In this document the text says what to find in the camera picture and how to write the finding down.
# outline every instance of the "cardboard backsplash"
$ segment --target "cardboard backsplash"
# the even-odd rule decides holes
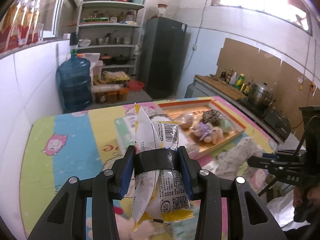
[[[219,77],[222,71],[227,73],[232,68],[237,75],[244,74],[245,82],[253,77],[258,84],[266,83],[274,91],[274,106],[282,111],[283,116],[288,117],[291,127],[297,126],[302,115],[299,107],[320,106],[320,91],[309,91],[311,81],[305,78],[302,90],[299,89],[301,83],[298,78],[302,74],[294,67],[281,59],[246,43],[226,38],[224,47],[220,50],[217,73]],[[300,139],[303,133],[303,124],[298,128],[292,129],[292,133]]]

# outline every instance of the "wooden cutting board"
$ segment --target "wooden cutting board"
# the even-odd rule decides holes
[[[214,87],[215,89],[219,90],[220,92],[224,93],[226,96],[230,97],[234,101],[238,101],[241,98],[245,98],[246,96],[242,94],[238,89],[227,85],[223,81],[216,81],[214,77],[208,76],[200,76],[196,75],[196,78],[202,80],[203,82],[207,83],[208,85]]]

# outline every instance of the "black strap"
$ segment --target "black strap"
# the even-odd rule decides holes
[[[143,151],[136,154],[133,161],[135,175],[159,169],[180,171],[179,155],[171,149]]]

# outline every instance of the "refrigerator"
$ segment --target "refrigerator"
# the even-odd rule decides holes
[[[178,87],[187,25],[168,18],[147,21],[138,80],[153,99],[168,98]]]

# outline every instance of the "white bottle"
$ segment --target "white bottle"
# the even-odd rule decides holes
[[[233,73],[233,75],[232,75],[232,77],[230,78],[230,82],[229,82],[229,85],[231,85],[231,86],[235,86],[235,84],[236,84],[236,80],[237,80],[237,73],[236,72],[234,72]]]

